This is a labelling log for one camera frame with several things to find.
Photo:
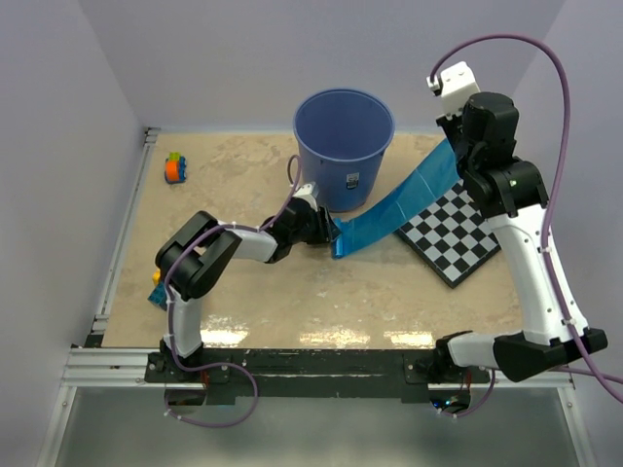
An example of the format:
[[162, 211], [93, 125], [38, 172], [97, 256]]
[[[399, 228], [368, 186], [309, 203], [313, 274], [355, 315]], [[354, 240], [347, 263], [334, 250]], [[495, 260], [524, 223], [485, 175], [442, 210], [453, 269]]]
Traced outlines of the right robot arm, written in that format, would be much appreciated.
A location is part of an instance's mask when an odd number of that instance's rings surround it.
[[514, 155], [518, 121], [512, 99], [488, 91], [469, 96], [460, 116], [437, 121], [450, 138], [463, 187], [501, 247], [522, 310], [517, 333], [463, 331], [439, 339], [433, 369], [446, 382], [468, 367], [496, 369], [518, 382], [607, 346], [605, 331], [578, 309], [543, 225], [549, 198], [541, 174]]

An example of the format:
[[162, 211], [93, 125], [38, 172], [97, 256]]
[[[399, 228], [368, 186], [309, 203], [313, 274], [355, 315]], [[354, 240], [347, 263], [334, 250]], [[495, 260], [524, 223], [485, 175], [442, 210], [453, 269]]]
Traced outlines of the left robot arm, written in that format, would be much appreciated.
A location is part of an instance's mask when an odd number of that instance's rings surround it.
[[193, 215], [156, 256], [166, 296], [168, 371], [180, 381], [200, 374], [202, 301], [232, 260], [275, 264], [298, 243], [325, 245], [340, 233], [325, 207], [303, 198], [290, 199], [258, 227], [227, 224], [205, 211]]

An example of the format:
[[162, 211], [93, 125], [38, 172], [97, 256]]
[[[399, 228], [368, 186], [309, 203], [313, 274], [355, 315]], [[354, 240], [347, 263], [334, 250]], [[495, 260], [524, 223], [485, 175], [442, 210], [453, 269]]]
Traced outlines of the blue trash bag roll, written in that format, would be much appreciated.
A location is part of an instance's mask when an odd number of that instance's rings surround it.
[[458, 182], [456, 156], [447, 139], [388, 195], [348, 221], [335, 218], [340, 234], [332, 258], [342, 259], [393, 234], [450, 191]]

